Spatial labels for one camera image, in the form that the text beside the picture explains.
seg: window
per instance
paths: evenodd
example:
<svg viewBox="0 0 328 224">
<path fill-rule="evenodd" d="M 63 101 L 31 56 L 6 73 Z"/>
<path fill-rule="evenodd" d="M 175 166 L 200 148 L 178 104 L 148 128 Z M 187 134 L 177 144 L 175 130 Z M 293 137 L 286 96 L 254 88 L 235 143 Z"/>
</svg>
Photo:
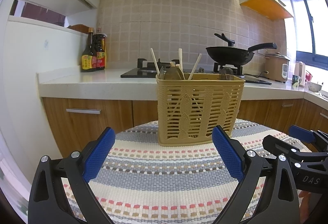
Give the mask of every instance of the window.
<svg viewBox="0 0 328 224">
<path fill-rule="evenodd" d="M 296 31 L 296 61 L 328 70 L 327 0 L 291 0 Z"/>
<path fill-rule="evenodd" d="M 64 26 L 66 18 L 62 14 L 22 0 L 14 0 L 10 10 L 10 15 L 33 20 L 40 20 L 58 26 Z"/>
</svg>

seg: pan handle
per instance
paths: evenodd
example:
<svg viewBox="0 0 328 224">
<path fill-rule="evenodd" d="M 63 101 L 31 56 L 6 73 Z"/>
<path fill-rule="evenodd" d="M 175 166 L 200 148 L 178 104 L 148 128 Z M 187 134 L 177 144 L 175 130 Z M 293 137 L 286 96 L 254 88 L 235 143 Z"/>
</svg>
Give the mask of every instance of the pan handle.
<svg viewBox="0 0 328 224">
<path fill-rule="evenodd" d="M 236 42 L 236 41 L 234 41 L 234 40 L 230 40 L 228 37 L 226 37 L 226 36 L 224 35 L 224 33 L 222 33 L 221 35 L 215 33 L 214 35 L 215 35 L 216 37 L 222 39 L 223 41 L 227 42 L 229 47 L 233 47 L 233 45 L 234 45 L 235 42 Z"/>
<path fill-rule="evenodd" d="M 260 50 L 260 49 L 267 49 L 267 48 L 271 48 L 271 49 L 277 49 L 277 45 L 275 43 L 261 43 L 261 44 L 257 44 L 257 45 L 253 45 L 252 47 L 248 48 L 248 52 L 254 52 L 256 50 Z"/>
</svg>

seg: bowl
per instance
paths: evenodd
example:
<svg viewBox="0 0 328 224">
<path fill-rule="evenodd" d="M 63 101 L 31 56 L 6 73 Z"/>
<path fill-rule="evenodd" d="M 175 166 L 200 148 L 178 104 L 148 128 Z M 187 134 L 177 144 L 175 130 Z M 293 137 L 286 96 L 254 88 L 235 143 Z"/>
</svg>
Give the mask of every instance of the bowl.
<svg viewBox="0 0 328 224">
<path fill-rule="evenodd" d="M 315 92 L 315 93 L 320 92 L 321 87 L 322 87 L 321 84 L 316 84 L 316 83 L 313 83 L 313 82 L 308 82 L 307 85 L 308 85 L 309 90 L 312 91 L 312 92 Z"/>
</svg>

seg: cup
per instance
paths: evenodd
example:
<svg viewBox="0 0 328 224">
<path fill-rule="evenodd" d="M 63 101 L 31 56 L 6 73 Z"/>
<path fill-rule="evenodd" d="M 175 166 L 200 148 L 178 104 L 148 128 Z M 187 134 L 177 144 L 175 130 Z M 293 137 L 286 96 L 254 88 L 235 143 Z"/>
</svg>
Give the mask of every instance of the cup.
<svg viewBox="0 0 328 224">
<path fill-rule="evenodd" d="M 298 75 L 293 75 L 292 78 L 292 86 L 293 87 L 298 87 L 302 81 L 302 78 Z"/>
</svg>

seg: kitchen counter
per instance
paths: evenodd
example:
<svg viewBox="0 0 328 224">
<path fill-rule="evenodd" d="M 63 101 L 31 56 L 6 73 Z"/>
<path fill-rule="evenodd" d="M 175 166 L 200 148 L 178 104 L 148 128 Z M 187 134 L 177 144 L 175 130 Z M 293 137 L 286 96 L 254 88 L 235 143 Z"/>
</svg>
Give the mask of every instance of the kitchen counter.
<svg viewBox="0 0 328 224">
<path fill-rule="evenodd" d="M 104 99 L 104 100 L 157 100 L 156 80 L 130 78 L 121 74 L 130 69 L 106 69 L 101 72 L 76 73 L 39 84 L 40 97 Z M 328 100 L 307 87 L 292 87 L 291 82 L 272 85 L 245 83 L 242 100 L 272 100 L 304 98 L 326 110 Z"/>
</svg>

